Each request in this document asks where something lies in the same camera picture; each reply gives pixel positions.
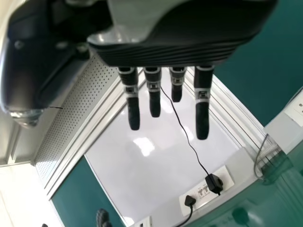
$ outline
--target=perforated metal panel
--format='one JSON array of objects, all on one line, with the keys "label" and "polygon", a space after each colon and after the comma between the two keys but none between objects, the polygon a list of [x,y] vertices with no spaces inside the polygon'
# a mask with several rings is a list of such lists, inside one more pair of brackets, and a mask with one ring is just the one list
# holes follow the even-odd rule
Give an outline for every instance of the perforated metal panel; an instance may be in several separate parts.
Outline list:
[{"label": "perforated metal panel", "polygon": [[35,158],[40,178],[45,182],[65,148],[88,114],[117,78],[116,68],[93,57],[67,96],[48,130]]}]

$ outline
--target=electrical outlet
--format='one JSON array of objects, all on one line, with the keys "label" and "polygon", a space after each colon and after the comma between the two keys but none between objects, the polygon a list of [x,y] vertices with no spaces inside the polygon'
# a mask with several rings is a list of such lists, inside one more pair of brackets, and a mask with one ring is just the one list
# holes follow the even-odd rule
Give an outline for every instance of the electrical outlet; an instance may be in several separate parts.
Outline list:
[{"label": "electrical outlet", "polygon": [[[225,191],[234,186],[234,182],[226,166],[222,166],[220,169],[215,171],[214,175],[218,176],[223,181],[223,191],[221,192],[221,194],[223,194]],[[208,189],[206,181],[203,180],[201,183],[190,189],[187,193],[179,197],[179,203],[184,217],[190,214],[190,207],[184,205],[185,197],[187,195],[190,195],[196,199],[196,203],[193,206],[193,211],[199,209],[211,200],[218,197],[217,194],[211,192]]]},{"label": "electrical outlet", "polygon": [[152,219],[150,216],[148,216],[147,218],[144,218],[141,221],[138,221],[134,227],[152,227]]},{"label": "electrical outlet", "polygon": [[303,91],[285,108],[284,113],[298,125],[303,126]]}]

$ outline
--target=teal wall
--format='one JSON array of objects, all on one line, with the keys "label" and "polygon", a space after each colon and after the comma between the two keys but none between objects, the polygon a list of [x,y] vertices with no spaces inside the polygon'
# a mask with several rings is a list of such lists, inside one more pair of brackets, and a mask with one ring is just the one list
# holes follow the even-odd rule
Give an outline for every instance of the teal wall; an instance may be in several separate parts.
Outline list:
[{"label": "teal wall", "polygon": [[261,33],[215,75],[265,126],[303,85],[303,0],[279,0]]},{"label": "teal wall", "polygon": [[100,208],[109,212],[114,227],[125,227],[85,157],[65,178],[52,201],[65,227],[95,227]]}]

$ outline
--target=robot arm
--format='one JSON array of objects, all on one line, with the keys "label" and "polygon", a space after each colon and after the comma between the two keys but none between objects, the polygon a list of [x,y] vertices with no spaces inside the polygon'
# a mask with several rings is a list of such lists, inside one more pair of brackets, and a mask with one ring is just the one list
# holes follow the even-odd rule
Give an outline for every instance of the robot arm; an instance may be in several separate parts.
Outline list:
[{"label": "robot arm", "polygon": [[89,58],[118,67],[129,122],[140,127],[136,67],[144,67],[153,117],[160,115],[161,67],[170,67],[172,97],[182,96],[195,66],[196,132],[206,139],[213,70],[260,32],[277,0],[30,0],[11,16],[1,55],[1,105],[24,126]]}]

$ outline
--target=black plug adapter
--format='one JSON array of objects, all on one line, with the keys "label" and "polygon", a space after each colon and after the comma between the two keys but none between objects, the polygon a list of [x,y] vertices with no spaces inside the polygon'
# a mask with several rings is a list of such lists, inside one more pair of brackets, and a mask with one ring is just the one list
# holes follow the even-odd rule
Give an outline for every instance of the black plug adapter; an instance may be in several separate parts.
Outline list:
[{"label": "black plug adapter", "polygon": [[209,190],[220,195],[220,192],[223,191],[223,181],[214,174],[208,175],[205,180]]},{"label": "black plug adapter", "polygon": [[191,197],[190,195],[187,195],[185,198],[184,205],[188,207],[192,207],[196,203],[196,199]]}]

